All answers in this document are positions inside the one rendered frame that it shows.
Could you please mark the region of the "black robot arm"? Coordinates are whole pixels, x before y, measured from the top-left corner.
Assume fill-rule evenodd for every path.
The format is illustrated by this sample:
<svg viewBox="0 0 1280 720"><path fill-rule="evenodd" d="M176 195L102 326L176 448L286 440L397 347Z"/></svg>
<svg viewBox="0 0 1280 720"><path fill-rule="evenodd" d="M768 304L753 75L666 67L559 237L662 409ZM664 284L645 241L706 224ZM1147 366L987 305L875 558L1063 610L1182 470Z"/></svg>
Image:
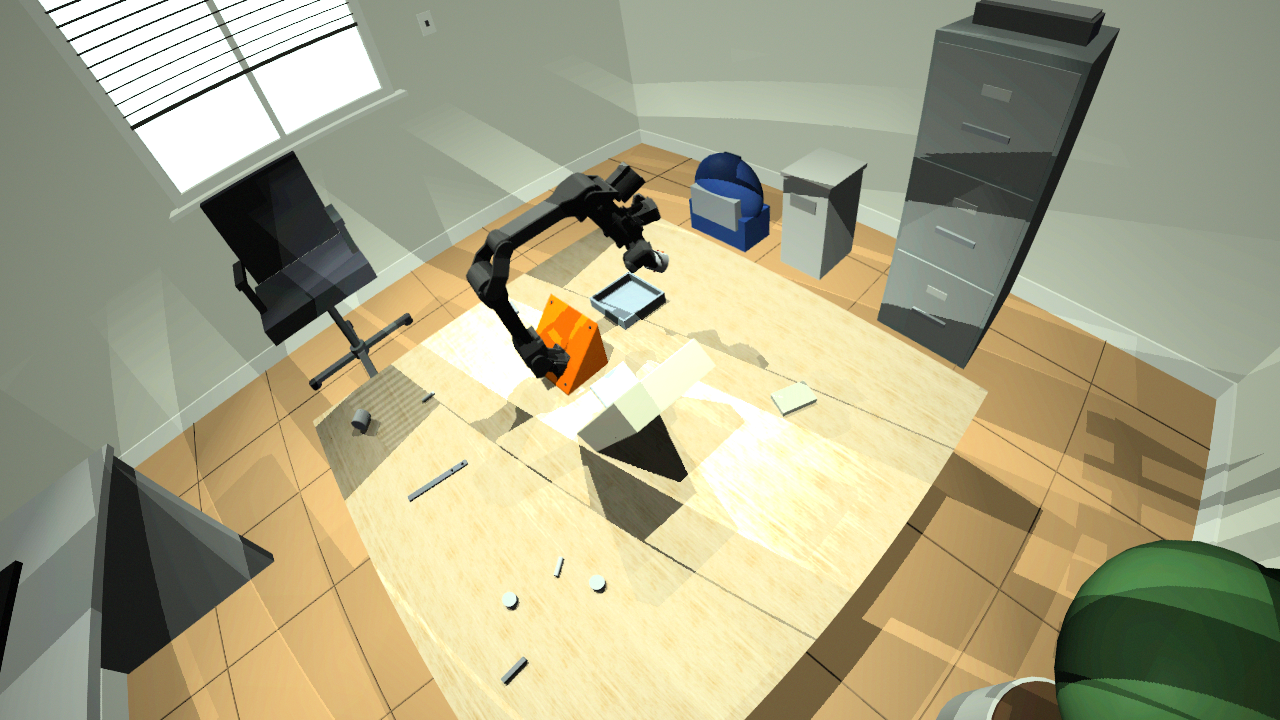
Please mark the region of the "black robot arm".
<svg viewBox="0 0 1280 720"><path fill-rule="evenodd" d="M589 217L599 228L607 228L620 217L620 206L613 200L618 202L622 200L626 204L631 196L634 196L631 206L622 208L640 234L644 231L643 225L660 219L653 199L636 193L645 183L646 181L625 161L621 161L605 181L599 176L573 173L562 181L548 199L499 229L493 229L483 247L475 252L466 279L477 299L497 313L509 331L516 351L538 379L547 375L547 372L553 372L561 378L570 363L570 354L558 343L553 348L547 347L532 325L529 329L524 327L524 322L509 304L506 284L509 279L512 252L566 217L575 217L580 223ZM490 264L492 255L493 264Z"/></svg>

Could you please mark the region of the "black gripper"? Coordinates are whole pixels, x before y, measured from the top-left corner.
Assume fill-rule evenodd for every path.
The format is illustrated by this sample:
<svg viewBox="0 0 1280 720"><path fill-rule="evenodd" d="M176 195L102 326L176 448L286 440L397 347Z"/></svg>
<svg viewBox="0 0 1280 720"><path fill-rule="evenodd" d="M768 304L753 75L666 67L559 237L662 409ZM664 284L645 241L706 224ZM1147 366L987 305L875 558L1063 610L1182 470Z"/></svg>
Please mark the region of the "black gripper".
<svg viewBox="0 0 1280 720"><path fill-rule="evenodd" d="M602 228L600 228L602 229ZM614 240L616 247L621 249L625 246L627 250L623 252L625 268L630 273L637 272L641 266L657 268L658 263L654 259L655 252L652 249L650 241L645 241L643 232L639 234L634 225L628 222L627 215L625 215L625 209L620 208L620 217L607 228L602 229L605 237L611 236Z"/></svg>

